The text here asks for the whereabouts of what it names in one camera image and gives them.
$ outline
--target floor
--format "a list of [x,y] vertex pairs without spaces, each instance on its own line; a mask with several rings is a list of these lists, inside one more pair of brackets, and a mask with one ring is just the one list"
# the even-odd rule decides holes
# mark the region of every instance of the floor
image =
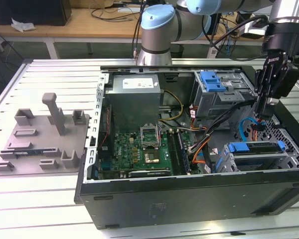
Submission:
[[[48,51],[44,43],[37,42],[15,42],[14,48],[24,57],[31,59],[49,59]],[[93,43],[93,54],[87,53],[85,43],[57,43],[56,47],[60,57],[63,59],[82,59],[82,58],[130,58],[130,44],[114,43]],[[174,45],[171,51],[177,52],[178,46]],[[258,56],[261,47],[257,46],[237,46],[232,57],[249,58]],[[183,58],[205,58],[207,56],[208,46],[206,45],[185,45]],[[0,54],[0,94],[8,84],[18,66],[22,63],[19,56],[10,50],[7,45],[4,52]]]

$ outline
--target green circuit board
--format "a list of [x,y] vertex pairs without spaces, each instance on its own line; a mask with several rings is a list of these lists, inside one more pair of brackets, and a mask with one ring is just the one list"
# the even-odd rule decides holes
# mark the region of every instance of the green circuit board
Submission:
[[[143,149],[141,134],[137,133],[117,133],[114,143],[114,159],[112,160],[111,170],[142,170],[142,169],[167,169],[172,172],[172,163],[168,150],[166,132],[160,135],[160,147]],[[191,145],[188,132],[182,133],[185,148]],[[153,132],[144,134],[144,141],[155,141],[156,136]]]

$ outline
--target metal slotted table surface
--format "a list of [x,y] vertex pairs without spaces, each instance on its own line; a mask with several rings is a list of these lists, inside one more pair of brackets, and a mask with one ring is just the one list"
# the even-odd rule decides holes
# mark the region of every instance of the metal slotted table surface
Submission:
[[[263,60],[241,63],[228,60],[180,59],[177,65],[252,65],[259,69]],[[23,64],[0,96],[0,150],[10,135],[19,108],[46,115],[41,103],[45,92],[57,94],[57,104],[65,114],[83,109],[92,114],[100,83],[100,66],[135,65],[130,59],[34,60]],[[299,120],[299,83],[282,102]],[[77,175],[0,178],[0,239],[5,238],[299,238],[299,202],[279,216],[212,222],[148,226],[98,231],[84,206],[73,202]]]

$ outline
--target blue latch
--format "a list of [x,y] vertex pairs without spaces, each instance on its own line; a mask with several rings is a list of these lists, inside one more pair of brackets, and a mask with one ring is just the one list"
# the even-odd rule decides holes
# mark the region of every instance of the blue latch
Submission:
[[229,152],[249,152],[250,149],[246,143],[230,143],[228,145]]
[[220,82],[220,78],[213,71],[201,71],[201,81],[206,86],[207,92],[224,92],[226,88]]
[[281,148],[282,151],[286,150],[286,145],[285,145],[284,142],[282,142],[281,140],[279,140],[277,144]]
[[219,168],[219,166],[220,166],[220,164],[221,164],[221,162],[223,161],[223,158],[222,157],[220,157],[220,159],[219,159],[219,161],[218,161],[218,163],[216,164],[216,167],[215,167],[215,170],[214,170],[214,173],[218,170],[218,168]]

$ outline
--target blue cable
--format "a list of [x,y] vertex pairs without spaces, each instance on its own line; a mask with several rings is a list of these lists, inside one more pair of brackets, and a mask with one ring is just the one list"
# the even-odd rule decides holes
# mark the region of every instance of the blue cable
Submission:
[[230,37],[228,38],[228,43],[227,43],[227,56],[230,54]]
[[247,139],[246,139],[246,137],[245,137],[245,134],[244,134],[244,129],[243,129],[243,124],[244,124],[244,122],[245,122],[246,120],[251,120],[251,122],[255,123],[255,125],[259,125],[259,123],[258,123],[255,119],[253,119],[253,118],[251,118],[251,117],[247,117],[247,118],[243,119],[242,121],[240,121],[240,123],[239,123],[239,133],[240,133],[240,135],[241,135],[241,139],[242,139],[244,142],[247,141]]

